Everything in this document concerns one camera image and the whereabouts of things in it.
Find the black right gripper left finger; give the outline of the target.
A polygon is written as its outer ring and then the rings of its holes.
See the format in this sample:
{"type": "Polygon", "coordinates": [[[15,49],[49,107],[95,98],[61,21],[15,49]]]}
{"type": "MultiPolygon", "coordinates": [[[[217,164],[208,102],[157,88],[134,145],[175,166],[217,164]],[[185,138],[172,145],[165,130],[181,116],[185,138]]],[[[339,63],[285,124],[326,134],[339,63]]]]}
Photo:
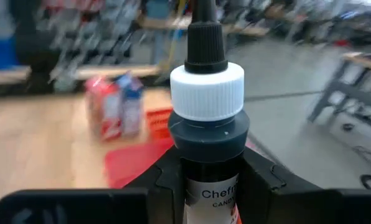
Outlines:
{"type": "Polygon", "coordinates": [[[122,189],[29,189],[0,199],[0,224],[182,224],[178,150],[122,189]]]}

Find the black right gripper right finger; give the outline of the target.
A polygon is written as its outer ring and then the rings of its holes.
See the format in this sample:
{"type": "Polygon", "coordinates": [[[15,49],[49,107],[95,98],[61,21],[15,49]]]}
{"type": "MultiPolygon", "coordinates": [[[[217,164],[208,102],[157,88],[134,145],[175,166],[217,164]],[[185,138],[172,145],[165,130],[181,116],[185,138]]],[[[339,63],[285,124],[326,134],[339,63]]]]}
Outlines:
{"type": "Polygon", "coordinates": [[[322,189],[249,148],[236,204],[242,224],[371,224],[371,190],[322,189]]]}

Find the large black-nozzle colouring bottle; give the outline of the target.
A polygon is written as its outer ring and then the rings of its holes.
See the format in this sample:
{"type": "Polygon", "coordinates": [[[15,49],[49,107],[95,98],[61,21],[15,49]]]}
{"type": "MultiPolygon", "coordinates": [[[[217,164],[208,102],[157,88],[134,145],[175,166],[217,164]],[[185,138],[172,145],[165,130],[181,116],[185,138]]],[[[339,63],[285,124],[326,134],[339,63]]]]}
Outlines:
{"type": "Polygon", "coordinates": [[[191,0],[188,50],[170,75],[168,128],[185,179],[187,224],[237,224],[237,181],[250,120],[244,69],[226,59],[215,0],[191,0]]]}

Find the pink plastic tray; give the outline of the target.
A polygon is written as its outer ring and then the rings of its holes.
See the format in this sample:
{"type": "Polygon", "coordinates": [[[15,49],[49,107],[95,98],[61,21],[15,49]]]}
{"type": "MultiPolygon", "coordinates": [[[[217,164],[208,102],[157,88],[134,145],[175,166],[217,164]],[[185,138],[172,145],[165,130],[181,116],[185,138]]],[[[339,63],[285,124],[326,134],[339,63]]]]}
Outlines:
{"type": "Polygon", "coordinates": [[[108,152],[104,173],[108,186],[121,189],[132,182],[174,145],[172,139],[147,141],[108,152]]]}

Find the red small carton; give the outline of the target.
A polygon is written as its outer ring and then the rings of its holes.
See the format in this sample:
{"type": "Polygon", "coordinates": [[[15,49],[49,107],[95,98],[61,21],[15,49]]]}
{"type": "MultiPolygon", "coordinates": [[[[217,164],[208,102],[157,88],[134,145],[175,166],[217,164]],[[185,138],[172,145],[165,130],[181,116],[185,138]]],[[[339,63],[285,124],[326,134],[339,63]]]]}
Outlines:
{"type": "Polygon", "coordinates": [[[101,141],[119,138],[122,134],[121,89],[103,77],[85,82],[89,126],[101,141]]]}

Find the blue small carton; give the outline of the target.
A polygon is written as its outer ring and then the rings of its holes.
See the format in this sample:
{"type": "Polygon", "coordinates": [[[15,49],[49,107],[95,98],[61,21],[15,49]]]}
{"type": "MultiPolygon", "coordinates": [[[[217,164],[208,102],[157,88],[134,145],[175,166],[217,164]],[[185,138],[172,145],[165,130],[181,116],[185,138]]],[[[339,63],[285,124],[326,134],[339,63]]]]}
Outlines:
{"type": "Polygon", "coordinates": [[[128,71],[121,75],[116,84],[121,92],[122,108],[122,133],[130,136],[140,131],[141,122],[141,99],[144,86],[137,77],[133,77],[128,71]]]}

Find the red plastic basket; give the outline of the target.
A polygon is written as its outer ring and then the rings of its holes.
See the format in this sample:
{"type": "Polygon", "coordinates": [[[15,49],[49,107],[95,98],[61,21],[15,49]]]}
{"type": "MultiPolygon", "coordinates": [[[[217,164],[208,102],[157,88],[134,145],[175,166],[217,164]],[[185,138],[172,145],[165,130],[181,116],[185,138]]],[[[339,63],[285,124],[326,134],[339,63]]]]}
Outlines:
{"type": "Polygon", "coordinates": [[[145,113],[145,121],[151,139],[161,140],[170,138],[168,120],[172,111],[172,108],[160,108],[157,110],[148,110],[145,113]]]}

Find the wooden table with black legs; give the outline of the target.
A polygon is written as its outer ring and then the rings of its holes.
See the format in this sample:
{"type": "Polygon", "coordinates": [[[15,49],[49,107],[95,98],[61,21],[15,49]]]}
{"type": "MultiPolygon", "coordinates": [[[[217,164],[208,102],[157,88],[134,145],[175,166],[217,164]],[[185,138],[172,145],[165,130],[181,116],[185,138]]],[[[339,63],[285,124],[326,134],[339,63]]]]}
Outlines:
{"type": "Polygon", "coordinates": [[[349,100],[356,100],[362,106],[371,107],[371,92],[361,90],[367,75],[371,72],[371,54],[362,52],[350,52],[342,55],[341,66],[336,70],[327,87],[324,89],[322,96],[316,103],[316,106],[308,116],[308,121],[314,122],[315,119],[329,106],[334,108],[333,114],[347,113],[344,108],[349,100]],[[353,83],[344,83],[341,79],[344,76],[348,66],[352,63],[363,67],[362,72],[357,76],[353,83]],[[332,94],[340,92],[344,98],[338,104],[330,102],[332,94]]]}

